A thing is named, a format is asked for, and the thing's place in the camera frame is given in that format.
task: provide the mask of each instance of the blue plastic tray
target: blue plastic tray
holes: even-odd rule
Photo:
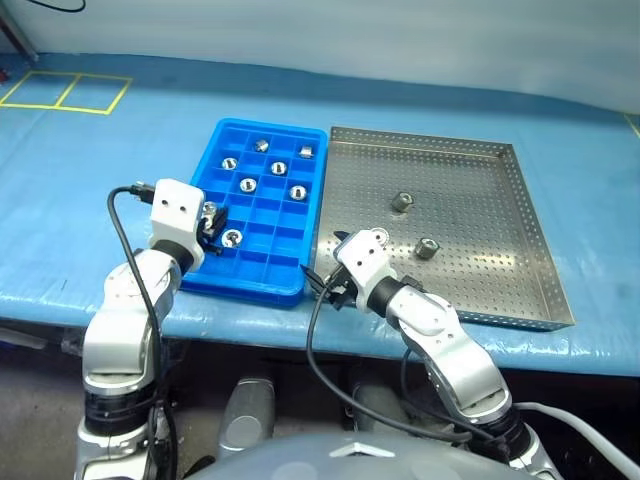
[[[269,143],[265,153],[255,149],[261,139]],[[225,230],[240,230],[243,239],[220,256],[207,253],[200,270],[185,276],[186,290],[287,306],[299,302],[304,290],[300,265],[308,265],[311,255],[327,143],[321,130],[236,119],[218,123],[191,184],[201,188],[207,200],[229,208]],[[312,158],[299,155],[307,145]],[[235,170],[221,167],[227,157],[238,160]],[[285,175],[271,173],[276,161],[287,164]],[[245,178],[258,182],[253,193],[240,189]],[[303,201],[289,197],[294,185],[307,189]]]

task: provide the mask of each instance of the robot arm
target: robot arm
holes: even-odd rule
[[[328,283],[335,280],[345,287],[342,295],[355,297],[360,311],[373,310],[401,333],[405,343],[423,359],[449,415],[501,438],[508,447],[512,467],[546,478],[561,478],[536,433],[512,407],[500,370],[486,350],[467,335],[447,300],[425,293],[411,279],[399,281],[370,230],[346,236],[334,257],[339,266]],[[340,296],[333,299],[339,305],[344,302]]]
[[[211,245],[226,210],[209,203],[203,209],[203,192],[175,180],[159,180],[155,190],[138,188],[132,193],[153,202],[153,234],[151,248],[135,255],[135,263],[159,326],[182,276],[200,267],[203,248],[215,250]],[[163,409],[153,416],[164,368],[150,312],[129,263],[107,276],[104,291],[84,339],[85,417],[78,427],[75,478],[162,478],[167,455],[154,450],[167,444],[169,419]]]

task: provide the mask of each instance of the cable connector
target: cable connector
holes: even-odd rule
[[[141,202],[149,205],[153,204],[155,193],[156,188],[144,182],[136,182],[135,185],[131,185],[131,195],[137,196]]]

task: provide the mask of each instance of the stainless steel tray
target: stainless steel tray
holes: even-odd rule
[[[406,214],[391,199],[409,192]],[[400,276],[466,321],[555,330],[574,320],[511,145],[334,127],[315,268],[334,266],[335,230],[383,227]],[[420,237],[435,239],[431,260]]]

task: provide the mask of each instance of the table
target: table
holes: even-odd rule
[[[13,82],[28,70],[15,55],[0,63]],[[0,317],[86,326],[106,275],[124,259],[108,191],[139,179],[188,181],[219,119],[341,125],[512,143],[577,325],[550,333],[465,329],[502,367],[640,373],[640,134],[622,114],[513,93],[179,59],[52,54],[38,69],[133,82],[110,115],[0,108]],[[122,86],[83,81],[66,100],[94,109]],[[55,102],[44,83],[16,92]],[[134,247],[144,246],[148,206],[123,199],[119,210]],[[311,303],[278,309],[181,292],[163,330],[301,348]],[[384,320],[329,307],[315,344],[380,357],[404,351]]]

